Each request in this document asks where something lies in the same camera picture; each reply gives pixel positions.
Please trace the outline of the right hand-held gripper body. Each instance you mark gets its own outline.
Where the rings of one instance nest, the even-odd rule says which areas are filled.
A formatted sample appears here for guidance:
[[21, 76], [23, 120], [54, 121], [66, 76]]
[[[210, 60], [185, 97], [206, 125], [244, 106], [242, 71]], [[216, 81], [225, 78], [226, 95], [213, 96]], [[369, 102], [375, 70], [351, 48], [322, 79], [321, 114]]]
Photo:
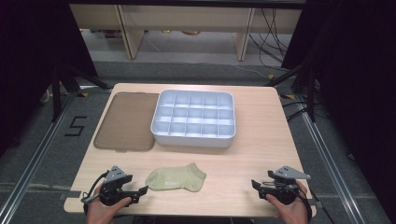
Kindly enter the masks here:
[[283, 204], [293, 203], [295, 198], [299, 196], [300, 189], [296, 184], [298, 179], [308, 180], [311, 178], [311, 175], [287, 165], [275, 171], [269, 170], [267, 174], [273, 181], [262, 182], [263, 190], [259, 191], [275, 196]]

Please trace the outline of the white divided storage box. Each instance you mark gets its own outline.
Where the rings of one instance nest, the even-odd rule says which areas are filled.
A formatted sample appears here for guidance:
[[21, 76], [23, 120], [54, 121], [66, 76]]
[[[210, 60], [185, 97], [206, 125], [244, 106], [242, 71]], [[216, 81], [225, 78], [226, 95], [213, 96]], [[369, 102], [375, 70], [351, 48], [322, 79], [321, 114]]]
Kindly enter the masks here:
[[150, 129], [161, 145], [226, 148], [235, 123], [233, 96], [226, 91], [165, 90]]

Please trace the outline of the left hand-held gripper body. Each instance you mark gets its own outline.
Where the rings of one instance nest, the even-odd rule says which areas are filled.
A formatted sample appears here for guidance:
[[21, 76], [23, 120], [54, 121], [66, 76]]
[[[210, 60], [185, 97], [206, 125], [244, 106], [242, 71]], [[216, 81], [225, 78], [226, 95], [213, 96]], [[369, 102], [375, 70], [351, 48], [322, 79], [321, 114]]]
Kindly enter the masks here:
[[93, 199], [99, 198], [100, 201], [107, 205], [113, 205], [124, 198], [134, 198], [131, 193], [132, 191], [124, 191], [122, 186], [132, 181], [133, 176], [127, 175], [121, 170], [117, 165], [113, 165], [111, 169], [101, 174], [98, 180], [104, 179], [102, 187], [98, 193], [92, 194], [93, 188], [96, 186], [97, 182], [92, 185], [89, 193], [86, 194], [81, 201], [84, 204], [89, 204]]

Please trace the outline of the aluminium floor rail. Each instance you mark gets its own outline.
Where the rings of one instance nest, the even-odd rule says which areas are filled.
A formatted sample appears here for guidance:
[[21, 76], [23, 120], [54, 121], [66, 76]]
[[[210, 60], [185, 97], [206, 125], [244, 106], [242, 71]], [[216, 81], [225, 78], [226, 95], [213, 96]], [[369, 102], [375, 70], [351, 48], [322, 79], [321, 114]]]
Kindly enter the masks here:
[[303, 118], [308, 131], [318, 150], [324, 166], [332, 180], [335, 190], [341, 200], [342, 205], [346, 209], [346, 213], [352, 224], [367, 224], [366, 218], [363, 216], [357, 201], [353, 197], [350, 188], [347, 186], [341, 170], [337, 166], [335, 159], [332, 157], [315, 121], [314, 113], [315, 101], [313, 98], [306, 99], [306, 107]]
[[74, 93], [68, 93], [64, 97], [64, 100], [61, 102], [61, 111], [58, 115], [54, 114], [45, 134], [40, 139], [38, 146], [35, 148], [35, 152], [31, 159], [24, 167], [18, 180], [10, 186], [10, 193], [5, 202], [0, 206], [0, 224], [8, 224], [13, 218], [26, 190], [28, 190], [31, 181], [35, 176], [35, 173], [46, 157], [55, 134], [62, 125], [66, 111], [75, 98], [76, 95]]

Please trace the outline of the olive green ankle sock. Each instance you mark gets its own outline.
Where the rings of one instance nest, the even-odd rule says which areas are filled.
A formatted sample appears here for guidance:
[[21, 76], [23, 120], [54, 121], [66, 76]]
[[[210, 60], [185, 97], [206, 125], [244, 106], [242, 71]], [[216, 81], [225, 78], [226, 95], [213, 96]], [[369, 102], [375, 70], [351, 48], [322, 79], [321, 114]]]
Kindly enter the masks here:
[[146, 185], [155, 191], [185, 189], [198, 192], [205, 178], [206, 173], [193, 162], [186, 166], [158, 168], [148, 175]]

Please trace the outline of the light wooden cabinet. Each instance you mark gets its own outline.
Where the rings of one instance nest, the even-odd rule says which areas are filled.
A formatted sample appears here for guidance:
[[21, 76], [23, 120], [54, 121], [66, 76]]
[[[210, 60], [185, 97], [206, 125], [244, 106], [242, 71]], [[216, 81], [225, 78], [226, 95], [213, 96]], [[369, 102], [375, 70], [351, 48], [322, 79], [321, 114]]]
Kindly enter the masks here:
[[119, 30], [127, 57], [133, 59], [146, 31], [198, 31], [232, 33], [236, 58], [245, 59], [248, 35], [291, 35], [300, 9], [237, 7], [155, 7], [72, 4], [71, 11], [82, 29]]

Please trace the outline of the person's right hand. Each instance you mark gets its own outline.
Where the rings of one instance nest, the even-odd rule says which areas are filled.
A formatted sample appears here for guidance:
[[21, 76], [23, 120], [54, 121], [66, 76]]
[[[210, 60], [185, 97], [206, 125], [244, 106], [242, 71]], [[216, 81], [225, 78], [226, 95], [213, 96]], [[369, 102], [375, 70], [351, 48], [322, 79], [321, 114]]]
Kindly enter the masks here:
[[304, 205], [307, 188], [300, 181], [296, 181], [296, 184], [300, 191], [293, 203], [283, 204], [271, 194], [267, 194], [266, 199], [278, 211], [275, 218], [282, 218], [285, 224], [308, 224], [308, 212]]

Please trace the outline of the black metal stand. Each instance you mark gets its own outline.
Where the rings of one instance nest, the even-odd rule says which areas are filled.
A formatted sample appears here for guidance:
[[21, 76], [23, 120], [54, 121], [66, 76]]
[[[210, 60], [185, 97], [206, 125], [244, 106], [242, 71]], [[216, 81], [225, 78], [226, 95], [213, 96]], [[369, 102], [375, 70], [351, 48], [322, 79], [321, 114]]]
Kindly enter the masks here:
[[77, 93], [78, 91], [80, 91], [80, 86], [78, 85], [75, 77], [82, 77], [83, 79], [91, 82], [91, 84], [103, 90], [112, 89], [112, 86], [106, 84], [98, 77], [91, 76], [73, 65], [69, 65], [66, 63], [55, 64], [51, 72], [51, 87], [53, 94], [53, 121], [59, 118], [62, 112], [61, 86], [64, 86], [67, 92]]
[[274, 87], [277, 84], [282, 83], [290, 77], [295, 77], [295, 80], [291, 84], [290, 89], [293, 93], [302, 93], [306, 91], [307, 97], [307, 109], [306, 112], [312, 122], [315, 122], [314, 115], [314, 100], [315, 100], [315, 74], [313, 67], [307, 63], [301, 63], [295, 68], [289, 70], [285, 74], [275, 79], [272, 79], [269, 83], [265, 84], [265, 87]]

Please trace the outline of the person's left hand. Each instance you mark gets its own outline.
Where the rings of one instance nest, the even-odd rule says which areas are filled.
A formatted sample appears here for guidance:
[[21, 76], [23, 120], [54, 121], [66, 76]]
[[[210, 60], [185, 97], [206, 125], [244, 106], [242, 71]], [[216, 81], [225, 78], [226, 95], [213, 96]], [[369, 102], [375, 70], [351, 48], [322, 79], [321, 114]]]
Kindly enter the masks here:
[[86, 224], [112, 224], [114, 216], [124, 207], [130, 204], [131, 198], [124, 198], [119, 202], [107, 206], [98, 198], [89, 203], [86, 215]]

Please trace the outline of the translucent brown plastic lid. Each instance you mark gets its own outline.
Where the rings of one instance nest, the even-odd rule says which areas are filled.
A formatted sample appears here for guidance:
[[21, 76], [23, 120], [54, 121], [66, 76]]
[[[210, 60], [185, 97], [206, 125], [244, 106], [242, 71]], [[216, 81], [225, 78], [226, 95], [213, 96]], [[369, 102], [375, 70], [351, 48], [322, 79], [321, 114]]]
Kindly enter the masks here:
[[150, 125], [158, 98], [158, 93], [116, 93], [93, 144], [101, 149], [151, 150], [155, 140]]

